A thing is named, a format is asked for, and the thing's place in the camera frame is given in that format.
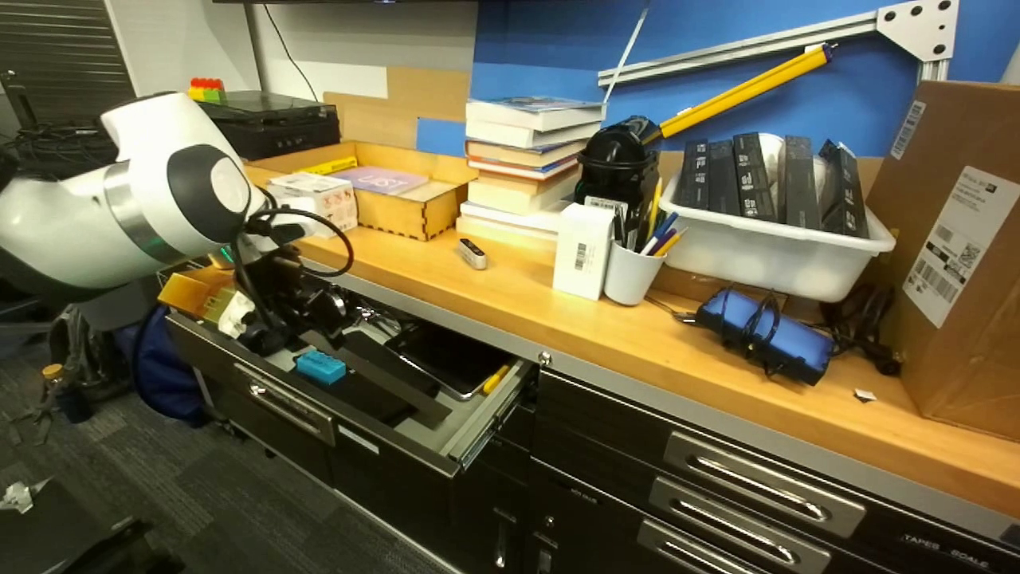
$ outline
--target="yellow rod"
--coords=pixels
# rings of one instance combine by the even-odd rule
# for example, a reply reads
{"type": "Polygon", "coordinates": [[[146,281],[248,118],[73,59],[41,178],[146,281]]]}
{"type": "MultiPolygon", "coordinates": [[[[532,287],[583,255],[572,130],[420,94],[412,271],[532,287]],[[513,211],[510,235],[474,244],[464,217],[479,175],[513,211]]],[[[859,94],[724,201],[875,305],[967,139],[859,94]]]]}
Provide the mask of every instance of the yellow rod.
{"type": "Polygon", "coordinates": [[[687,111],[665,118],[664,120],[664,139],[676,139],[678,130],[690,130],[690,127],[696,127],[696,124],[701,124],[701,120],[707,120],[707,118],[713,118],[713,114],[719,114],[727,108],[736,108],[736,107],[749,102],[749,98],[769,94],[769,89],[794,83],[798,78],[808,78],[808,73],[812,73],[812,72],[825,68],[825,63],[829,63],[829,52],[821,44],[808,48],[799,59],[790,59],[790,62],[784,62],[784,63],[779,63],[779,68],[773,68],[773,72],[764,72],[764,73],[760,73],[760,78],[752,78],[752,79],[745,79],[745,83],[741,83],[741,86],[733,86],[733,89],[696,107],[696,108],[687,108],[687,111]]]}

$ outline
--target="blue wall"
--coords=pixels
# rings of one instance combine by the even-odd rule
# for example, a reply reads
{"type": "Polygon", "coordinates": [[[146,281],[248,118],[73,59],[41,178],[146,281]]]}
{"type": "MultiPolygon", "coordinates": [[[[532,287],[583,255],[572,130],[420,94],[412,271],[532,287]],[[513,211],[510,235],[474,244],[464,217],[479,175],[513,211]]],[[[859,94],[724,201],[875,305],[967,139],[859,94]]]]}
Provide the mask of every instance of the blue wall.
{"type": "MultiPolygon", "coordinates": [[[[749,34],[870,12],[895,0],[656,0],[631,62],[713,48],[749,34]]],[[[1001,79],[1020,44],[1020,0],[957,0],[950,79],[1001,79]]],[[[645,0],[479,0],[471,96],[544,94],[603,98],[596,73],[614,68],[645,0]]],[[[610,120],[665,120],[794,55],[752,59],[696,73],[614,86],[610,120]]],[[[834,62],[790,86],[752,98],[687,139],[736,130],[804,134],[818,146],[844,140],[859,157],[887,157],[915,89],[915,59],[880,34],[843,41],[834,62]]]]}

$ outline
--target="stack of books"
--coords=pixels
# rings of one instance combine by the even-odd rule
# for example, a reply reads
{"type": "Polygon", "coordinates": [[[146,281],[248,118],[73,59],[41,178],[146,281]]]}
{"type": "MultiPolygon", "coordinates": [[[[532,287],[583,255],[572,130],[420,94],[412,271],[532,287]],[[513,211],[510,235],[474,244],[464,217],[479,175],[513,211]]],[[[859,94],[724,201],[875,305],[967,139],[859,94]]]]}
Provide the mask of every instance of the stack of books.
{"type": "Polygon", "coordinates": [[[464,107],[464,159],[479,168],[460,230],[551,241],[579,178],[579,149],[603,127],[600,102],[513,96],[464,107]]]}

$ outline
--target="paper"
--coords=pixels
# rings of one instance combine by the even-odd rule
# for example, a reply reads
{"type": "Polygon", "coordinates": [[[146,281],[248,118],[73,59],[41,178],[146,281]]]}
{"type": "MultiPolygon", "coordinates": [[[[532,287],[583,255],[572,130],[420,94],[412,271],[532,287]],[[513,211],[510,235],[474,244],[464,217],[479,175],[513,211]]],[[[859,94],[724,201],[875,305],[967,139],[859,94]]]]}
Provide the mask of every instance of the paper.
{"type": "Polygon", "coordinates": [[[1012,217],[1020,184],[993,172],[967,167],[933,220],[911,271],[905,274],[905,296],[937,329],[954,313],[969,277],[980,271],[1001,224],[1012,217]]]}

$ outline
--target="wooden countertop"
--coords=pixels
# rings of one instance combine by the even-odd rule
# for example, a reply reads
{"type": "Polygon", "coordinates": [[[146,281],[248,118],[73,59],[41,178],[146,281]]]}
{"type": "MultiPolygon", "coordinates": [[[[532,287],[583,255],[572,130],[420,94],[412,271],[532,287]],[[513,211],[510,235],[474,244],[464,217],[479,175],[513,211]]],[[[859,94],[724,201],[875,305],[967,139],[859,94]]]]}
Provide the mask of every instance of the wooden countertop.
{"type": "MultiPolygon", "coordinates": [[[[356,230],[350,244],[365,281],[1020,516],[1020,444],[918,418],[901,383],[855,355],[834,359],[818,386],[781,383],[711,332],[678,325],[665,305],[627,309],[551,291],[551,255],[494,244],[485,245],[489,271],[471,271],[452,234],[415,244],[356,230]],[[859,403],[855,389],[876,393],[876,403],[859,403]]],[[[340,244],[307,241],[302,252],[334,261],[340,244]]],[[[673,296],[668,305],[696,309],[696,300],[673,296]]]]}

